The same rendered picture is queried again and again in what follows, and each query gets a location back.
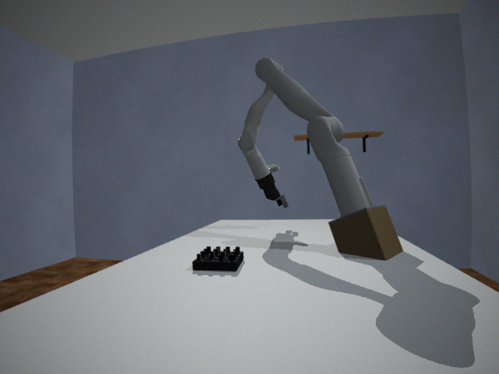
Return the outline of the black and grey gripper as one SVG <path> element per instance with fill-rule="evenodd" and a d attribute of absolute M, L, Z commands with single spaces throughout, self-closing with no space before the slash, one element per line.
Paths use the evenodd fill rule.
<path fill-rule="evenodd" d="M 284 208 L 287 208 L 288 203 L 284 197 L 284 194 L 280 195 L 279 191 L 275 187 L 275 180 L 271 174 L 271 172 L 278 171 L 279 169 L 280 168 L 277 165 L 266 165 L 265 163 L 261 167 L 252 170 L 252 173 L 260 189 L 264 191 L 267 199 L 275 200 L 278 206 L 283 205 Z"/>

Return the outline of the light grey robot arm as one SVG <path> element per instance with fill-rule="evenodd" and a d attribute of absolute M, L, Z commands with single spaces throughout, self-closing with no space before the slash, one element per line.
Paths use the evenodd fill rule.
<path fill-rule="evenodd" d="M 238 138 L 239 148 L 251 170 L 265 164 L 255 144 L 267 106 L 276 94 L 287 109 L 309 122 L 308 139 L 318 161 L 322 163 L 341 216 L 373 206 L 348 149 L 339 144 L 344 137 L 342 123 L 295 80 L 285 75 L 283 67 L 271 58 L 260 59 L 255 71 L 266 86 L 250 106 L 244 130 Z"/>

